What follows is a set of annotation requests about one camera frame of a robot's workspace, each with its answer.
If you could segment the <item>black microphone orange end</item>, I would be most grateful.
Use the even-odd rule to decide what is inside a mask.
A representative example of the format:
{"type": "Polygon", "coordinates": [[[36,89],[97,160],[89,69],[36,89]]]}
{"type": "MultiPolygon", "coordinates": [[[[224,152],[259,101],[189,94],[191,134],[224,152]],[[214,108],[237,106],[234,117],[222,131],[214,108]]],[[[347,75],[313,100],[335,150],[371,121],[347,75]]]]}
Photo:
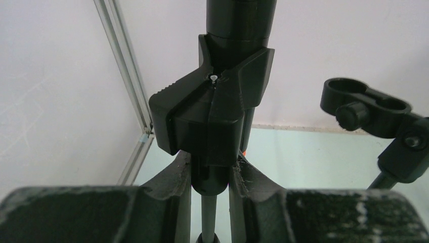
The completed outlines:
{"type": "Polygon", "coordinates": [[[206,7],[205,42],[219,76],[212,85],[207,155],[211,164],[226,166],[242,151],[268,85],[276,1],[208,1],[206,7]]]}

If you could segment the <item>black round base stand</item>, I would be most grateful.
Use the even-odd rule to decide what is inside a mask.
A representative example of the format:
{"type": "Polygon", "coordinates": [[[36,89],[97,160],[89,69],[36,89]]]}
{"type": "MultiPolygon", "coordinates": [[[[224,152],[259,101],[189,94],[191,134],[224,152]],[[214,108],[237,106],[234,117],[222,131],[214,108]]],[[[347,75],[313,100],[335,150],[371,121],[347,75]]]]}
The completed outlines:
{"type": "Polygon", "coordinates": [[[199,66],[149,99],[158,146],[190,154],[191,184],[201,195],[203,242],[215,241],[216,201],[244,149],[248,112],[269,80],[268,39],[198,37],[199,66]]]}

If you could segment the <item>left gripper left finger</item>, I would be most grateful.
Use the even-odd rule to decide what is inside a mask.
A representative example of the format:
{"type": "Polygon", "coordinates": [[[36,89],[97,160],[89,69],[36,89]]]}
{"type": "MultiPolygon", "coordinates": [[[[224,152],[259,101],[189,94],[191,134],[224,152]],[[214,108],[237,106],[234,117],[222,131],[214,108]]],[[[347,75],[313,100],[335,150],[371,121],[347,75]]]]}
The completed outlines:
{"type": "Polygon", "coordinates": [[[191,156],[141,186],[22,187],[1,202],[1,242],[189,242],[191,156]]]}

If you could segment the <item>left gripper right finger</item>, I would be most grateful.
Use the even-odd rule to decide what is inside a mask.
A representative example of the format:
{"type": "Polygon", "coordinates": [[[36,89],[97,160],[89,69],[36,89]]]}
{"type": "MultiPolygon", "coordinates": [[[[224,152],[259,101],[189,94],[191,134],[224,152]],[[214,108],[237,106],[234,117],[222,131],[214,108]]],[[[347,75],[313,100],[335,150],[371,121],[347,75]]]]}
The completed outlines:
{"type": "Polygon", "coordinates": [[[239,155],[231,168],[232,242],[428,242],[414,206],[391,190],[286,189],[239,155]]]}

